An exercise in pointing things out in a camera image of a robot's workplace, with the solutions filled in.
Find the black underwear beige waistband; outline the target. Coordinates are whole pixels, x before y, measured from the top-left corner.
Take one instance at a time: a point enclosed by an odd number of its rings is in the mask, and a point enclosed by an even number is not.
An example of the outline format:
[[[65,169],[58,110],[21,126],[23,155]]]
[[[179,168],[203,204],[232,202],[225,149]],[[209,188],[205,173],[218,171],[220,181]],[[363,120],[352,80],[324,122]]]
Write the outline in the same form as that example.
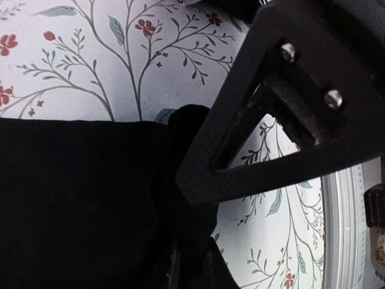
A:
[[[208,112],[1,119],[1,287],[236,288],[218,206],[190,206],[174,181]]]

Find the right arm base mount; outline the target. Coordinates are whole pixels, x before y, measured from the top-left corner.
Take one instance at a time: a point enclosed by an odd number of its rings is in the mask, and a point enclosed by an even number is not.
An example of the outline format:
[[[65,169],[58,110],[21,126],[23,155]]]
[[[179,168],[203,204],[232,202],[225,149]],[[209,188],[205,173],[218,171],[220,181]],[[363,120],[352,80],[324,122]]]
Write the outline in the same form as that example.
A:
[[[367,190],[364,193],[364,203],[371,263],[375,274],[384,281],[384,184]]]

